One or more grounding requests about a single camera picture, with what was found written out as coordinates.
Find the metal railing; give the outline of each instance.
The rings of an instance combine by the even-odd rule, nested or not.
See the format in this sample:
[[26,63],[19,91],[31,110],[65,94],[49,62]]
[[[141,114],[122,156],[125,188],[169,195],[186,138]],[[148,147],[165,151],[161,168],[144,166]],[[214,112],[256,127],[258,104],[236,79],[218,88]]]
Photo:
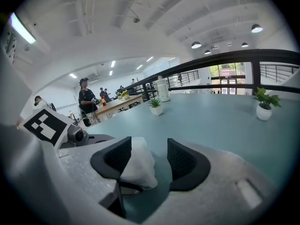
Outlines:
[[282,64],[261,64],[261,76],[283,83],[296,71],[299,66]]
[[195,86],[184,86],[184,87],[170,87],[169,90],[188,90],[188,89],[212,89],[212,88],[245,88],[252,89],[252,94],[257,91],[257,87],[264,87],[266,90],[277,90],[285,92],[300,93],[300,88],[277,86],[277,85],[266,85],[261,84],[261,64],[260,62],[280,62],[289,63],[300,66],[300,53],[292,52],[287,50],[279,49],[252,49],[244,51],[234,51],[220,53],[196,60],[192,60],[175,67],[171,67],[162,72],[156,73],[143,80],[138,81],[135,84],[127,86],[125,89],[132,89],[137,86],[142,86],[140,92],[133,92],[132,94],[144,94],[145,99],[149,100],[150,95],[156,93],[151,83],[157,80],[157,77],[161,75],[163,78],[167,78],[179,73],[184,73],[199,68],[207,68],[210,66],[237,63],[237,62],[251,62],[252,64],[252,84],[208,84],[208,85],[195,85]]
[[[168,88],[177,88],[182,87],[185,84],[191,83],[199,79],[198,71],[191,71],[187,73],[178,73],[172,76],[165,78]],[[149,99],[155,98],[157,96],[156,90],[151,83],[146,84],[147,93],[149,95]],[[133,88],[129,88],[128,92],[130,95],[144,94],[144,87],[142,85],[134,86]]]

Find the green plant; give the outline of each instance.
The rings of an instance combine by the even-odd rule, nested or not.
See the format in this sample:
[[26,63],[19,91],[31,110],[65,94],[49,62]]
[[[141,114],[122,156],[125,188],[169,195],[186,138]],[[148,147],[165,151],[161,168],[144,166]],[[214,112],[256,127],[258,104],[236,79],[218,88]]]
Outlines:
[[125,91],[122,92],[122,96],[125,96],[125,95],[128,95],[128,91],[127,90],[125,90]]
[[265,88],[257,88],[257,92],[255,93],[256,97],[255,99],[260,101],[260,106],[263,109],[267,109],[270,110],[270,104],[272,104],[274,107],[281,107],[281,105],[279,104],[279,97],[278,95],[266,95],[266,89]]
[[160,103],[160,99],[159,98],[158,99],[153,98],[153,99],[150,99],[150,101],[149,101],[149,104],[153,108],[159,107],[160,106],[159,103]]

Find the person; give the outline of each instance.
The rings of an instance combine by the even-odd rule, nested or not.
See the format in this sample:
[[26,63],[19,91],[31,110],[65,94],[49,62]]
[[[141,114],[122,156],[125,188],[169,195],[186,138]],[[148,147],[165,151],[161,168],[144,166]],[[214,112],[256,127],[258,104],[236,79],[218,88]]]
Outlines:
[[104,89],[104,92],[105,92],[106,98],[107,98],[107,100],[106,100],[106,98],[105,98],[106,102],[111,102],[112,100],[111,100],[111,99],[109,98],[109,96],[108,96],[108,95],[110,95],[110,93],[107,93],[107,88]]
[[182,77],[181,77],[181,74],[178,75],[178,80],[180,81],[180,84],[182,86]]
[[108,102],[111,102],[112,100],[108,97],[108,94],[106,91],[103,91],[103,88],[100,88],[100,97],[103,96],[105,101],[108,103]]
[[100,123],[100,119],[96,116],[97,106],[92,100],[96,100],[94,93],[88,89],[88,78],[82,78],[79,81],[79,104],[80,108],[84,111],[88,119],[90,120],[91,126]]
[[40,96],[36,96],[34,98],[34,101],[35,101],[34,106],[36,106],[35,109],[40,109],[42,107],[49,107],[49,104],[44,99],[42,99]]

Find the vase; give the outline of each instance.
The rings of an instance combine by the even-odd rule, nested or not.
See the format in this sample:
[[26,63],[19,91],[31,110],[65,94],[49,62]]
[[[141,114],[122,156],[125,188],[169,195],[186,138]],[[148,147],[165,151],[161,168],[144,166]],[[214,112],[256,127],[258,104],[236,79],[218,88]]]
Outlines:
[[260,120],[266,121],[271,117],[272,110],[264,109],[261,107],[261,104],[259,104],[259,105],[257,105],[257,108],[256,108],[256,115]]
[[128,98],[130,98],[129,94],[126,94],[123,97],[124,97],[125,100],[128,99]]
[[163,113],[163,106],[160,105],[158,107],[150,107],[150,110],[151,110],[153,115],[159,116],[160,114]]

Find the black t-shirt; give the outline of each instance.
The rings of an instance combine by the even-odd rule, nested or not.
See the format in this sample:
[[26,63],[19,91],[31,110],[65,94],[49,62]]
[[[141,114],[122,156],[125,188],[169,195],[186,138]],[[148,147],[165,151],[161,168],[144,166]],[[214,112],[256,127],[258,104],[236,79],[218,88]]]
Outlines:
[[[81,101],[90,102],[95,97],[94,93],[91,90],[80,90],[79,91],[79,104],[81,104]],[[97,110],[97,106],[95,104],[87,104],[80,106],[82,110],[84,110],[85,114],[95,112]]]

